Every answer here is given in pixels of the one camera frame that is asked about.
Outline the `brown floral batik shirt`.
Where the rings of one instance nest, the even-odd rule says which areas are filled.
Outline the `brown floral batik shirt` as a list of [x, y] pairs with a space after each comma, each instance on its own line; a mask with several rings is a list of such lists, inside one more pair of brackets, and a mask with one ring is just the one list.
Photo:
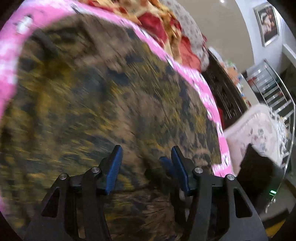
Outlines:
[[83, 14], [35, 30], [16, 76], [1, 120], [1, 195], [18, 235], [59, 174], [82, 174], [121, 145], [104, 207], [112, 239], [181, 238], [179, 187], [160, 158], [178, 146], [207, 171], [221, 162], [216, 125], [184, 77], [133, 29]]

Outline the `dark carved wooden headboard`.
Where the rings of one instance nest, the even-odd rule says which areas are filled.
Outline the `dark carved wooden headboard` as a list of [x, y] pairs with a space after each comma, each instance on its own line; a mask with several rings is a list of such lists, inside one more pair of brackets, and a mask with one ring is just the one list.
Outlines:
[[248, 110], [247, 105], [237, 87], [212, 53], [209, 53], [209, 65], [202, 75], [215, 98], [222, 129], [226, 129]]

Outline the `white floral upholstered chair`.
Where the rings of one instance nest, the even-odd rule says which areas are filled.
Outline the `white floral upholstered chair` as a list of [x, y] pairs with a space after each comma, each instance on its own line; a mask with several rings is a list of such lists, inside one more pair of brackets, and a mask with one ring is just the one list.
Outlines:
[[249, 108], [233, 125], [224, 130], [234, 175], [238, 175], [247, 146], [277, 166], [283, 165], [288, 133], [283, 118], [265, 104]]

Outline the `clutter on bedside shelf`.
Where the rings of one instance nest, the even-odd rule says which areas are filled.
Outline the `clutter on bedside shelf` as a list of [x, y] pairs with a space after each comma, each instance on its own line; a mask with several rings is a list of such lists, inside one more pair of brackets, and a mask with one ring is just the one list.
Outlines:
[[218, 63], [218, 66], [224, 70], [226, 76], [231, 80], [232, 84], [236, 87], [239, 95], [242, 97], [246, 106], [249, 108], [252, 105], [256, 105], [259, 103], [255, 94], [251, 90], [251, 87], [247, 83], [246, 79], [238, 71], [235, 64], [228, 60], [223, 60], [220, 54], [213, 48], [209, 47], [209, 54], [214, 58], [214, 60]]

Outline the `metal stair railing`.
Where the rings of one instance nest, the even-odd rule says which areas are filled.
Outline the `metal stair railing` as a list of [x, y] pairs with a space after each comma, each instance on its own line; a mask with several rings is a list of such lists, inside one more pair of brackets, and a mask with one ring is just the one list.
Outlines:
[[264, 59], [251, 68], [246, 81], [260, 103], [266, 104], [276, 120], [280, 134], [280, 168], [284, 180], [295, 139], [295, 102], [276, 70]]

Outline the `grey floral pillow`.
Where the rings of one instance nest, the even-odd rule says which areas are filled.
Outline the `grey floral pillow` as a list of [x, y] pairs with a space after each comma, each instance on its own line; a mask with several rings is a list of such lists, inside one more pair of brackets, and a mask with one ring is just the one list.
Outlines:
[[182, 64], [203, 72], [209, 65], [209, 54], [206, 47], [207, 39], [201, 33], [193, 17], [177, 1], [161, 1], [168, 7], [181, 25], [182, 38], [180, 54]]

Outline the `red and cream floral blanket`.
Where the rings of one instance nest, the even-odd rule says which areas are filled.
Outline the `red and cream floral blanket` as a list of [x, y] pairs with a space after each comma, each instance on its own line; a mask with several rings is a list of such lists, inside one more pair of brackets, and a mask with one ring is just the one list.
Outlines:
[[191, 43], [182, 35], [182, 27], [173, 12], [159, 1], [81, 1], [121, 16], [137, 24], [173, 57], [187, 67], [201, 71], [201, 61], [192, 52]]

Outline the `pink penguin bed sheet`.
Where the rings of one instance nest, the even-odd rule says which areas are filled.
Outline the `pink penguin bed sheet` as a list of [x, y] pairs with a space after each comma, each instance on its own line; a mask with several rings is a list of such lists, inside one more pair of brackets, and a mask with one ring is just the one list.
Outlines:
[[[62, 3], [57, 1], [26, 1], [20, 5], [5, 23], [1, 30], [1, 87], [3, 88], [1, 106], [4, 108], [1, 120], [8, 108], [8, 104], [16, 94], [18, 61], [26, 39], [35, 30], [43, 29], [62, 18], [75, 14], [94, 15], [118, 26], [133, 29], [138, 38], [146, 43], [156, 56], [169, 63], [175, 71], [196, 89], [204, 107], [207, 109], [208, 119], [215, 123], [218, 134], [221, 162], [212, 164], [210, 173], [224, 176], [230, 169], [229, 150], [221, 128], [221, 121], [214, 97], [200, 72], [174, 61], [146, 32], [134, 24], [103, 10], [91, 11], [89, 8], [76, 4], [73, 1], [63, 1]], [[2, 195], [1, 198], [3, 200], [1, 210], [6, 218], [9, 207]]]

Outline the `framed wall picture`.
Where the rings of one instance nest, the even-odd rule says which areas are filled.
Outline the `framed wall picture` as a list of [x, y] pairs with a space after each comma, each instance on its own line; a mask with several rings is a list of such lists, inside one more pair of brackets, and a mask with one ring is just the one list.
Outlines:
[[274, 7], [269, 3], [263, 3], [254, 8], [254, 13], [259, 25], [262, 45], [266, 47], [280, 35]]

